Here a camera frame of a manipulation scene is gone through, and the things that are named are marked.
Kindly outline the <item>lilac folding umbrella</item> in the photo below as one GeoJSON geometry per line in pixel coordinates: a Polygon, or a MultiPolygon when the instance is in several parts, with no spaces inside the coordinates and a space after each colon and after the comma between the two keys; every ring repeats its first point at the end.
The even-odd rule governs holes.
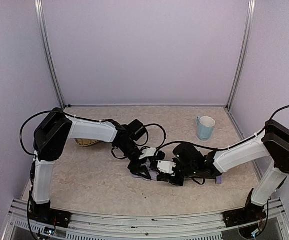
{"type": "MultiPolygon", "coordinates": [[[[151,175],[151,179],[146,179],[146,180],[156,181],[157,182],[157,175],[159,174],[159,170],[157,168],[157,164],[158,164],[158,161],[150,162],[149,160],[147,160],[147,163],[145,165],[147,166],[147,169],[148,169],[148,171],[149,171],[149,173],[151,175]]],[[[176,163],[176,168],[174,169],[174,174],[176,173],[176,171],[185,172],[186,175],[187,175],[187,177],[185,179],[191,179],[195,183],[197,183],[198,185],[204,185],[207,179],[209,179],[209,180],[210,179],[214,179],[216,185],[220,185],[222,183],[221,174],[217,175],[217,176],[211,176],[211,177],[209,177],[208,175],[204,176],[203,172],[198,172],[198,171],[190,172],[189,170],[186,171],[180,165],[180,163],[176,163]]]]}

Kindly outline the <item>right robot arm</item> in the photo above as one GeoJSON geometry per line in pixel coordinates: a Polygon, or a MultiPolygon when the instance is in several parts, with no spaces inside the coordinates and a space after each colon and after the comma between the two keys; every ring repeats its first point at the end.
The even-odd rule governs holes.
{"type": "Polygon", "coordinates": [[[235,227],[265,219],[265,205],[289,175],[289,129],[271,119],[263,130],[224,150],[202,155],[192,143],[181,143],[172,161],[157,163],[157,180],[183,186],[185,179],[216,179],[240,165],[270,158],[271,164],[259,185],[248,194],[245,206],[223,213],[226,227],[235,227]]]}

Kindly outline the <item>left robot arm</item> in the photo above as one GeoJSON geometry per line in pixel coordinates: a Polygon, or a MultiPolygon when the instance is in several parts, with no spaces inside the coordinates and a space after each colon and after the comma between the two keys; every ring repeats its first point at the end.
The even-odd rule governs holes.
{"type": "Polygon", "coordinates": [[[29,219],[42,223],[67,222],[70,219],[71,213],[52,208],[50,193],[55,166],[75,140],[110,144],[129,161],[127,168],[132,175],[151,180],[137,145],[137,141],[146,133],[146,128],[139,120],[121,124],[113,119],[88,119],[56,107],[29,117],[20,127],[19,134],[22,135],[26,125],[38,117],[42,121],[33,132],[33,151],[25,151],[33,157],[27,210],[29,219]]]}

